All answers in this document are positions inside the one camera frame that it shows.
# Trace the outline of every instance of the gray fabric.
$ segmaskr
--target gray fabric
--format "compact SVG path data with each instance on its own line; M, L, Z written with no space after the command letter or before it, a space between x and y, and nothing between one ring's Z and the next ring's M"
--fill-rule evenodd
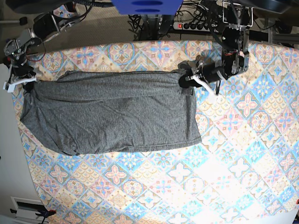
M177 72L66 72L24 94L21 122L62 154L140 152L201 142L193 89Z

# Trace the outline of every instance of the patterned tablecloth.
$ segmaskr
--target patterned tablecloth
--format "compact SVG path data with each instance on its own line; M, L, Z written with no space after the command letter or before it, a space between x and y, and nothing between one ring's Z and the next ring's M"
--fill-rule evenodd
M220 58L212 42L135 42L47 53L38 77L67 70L171 71L197 55ZM201 144L170 151L65 156L19 122L36 191L57 224L231 223L296 209L299 199L299 51L250 44L247 73L221 85L217 103L196 90Z

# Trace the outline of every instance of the blue plastic part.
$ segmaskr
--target blue plastic part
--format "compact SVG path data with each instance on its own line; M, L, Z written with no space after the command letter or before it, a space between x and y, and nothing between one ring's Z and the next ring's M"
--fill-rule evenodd
M112 3L122 15L175 15L183 0L112 0Z

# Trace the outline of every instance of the table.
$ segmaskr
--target table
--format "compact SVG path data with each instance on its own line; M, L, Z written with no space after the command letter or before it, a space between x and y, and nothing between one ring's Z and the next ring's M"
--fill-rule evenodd
M36 191L55 224L233 223L298 208L299 51L250 43L249 71L221 84L216 103L196 90L202 143L169 151L65 156L45 148L16 119ZM47 53L37 77L67 70L171 71L214 42L156 41Z

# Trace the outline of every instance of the cloth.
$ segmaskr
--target cloth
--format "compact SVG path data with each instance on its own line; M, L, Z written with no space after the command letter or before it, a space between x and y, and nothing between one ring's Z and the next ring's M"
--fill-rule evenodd
M201 142L193 89L178 72L66 72L25 94L21 122L67 155L168 150Z

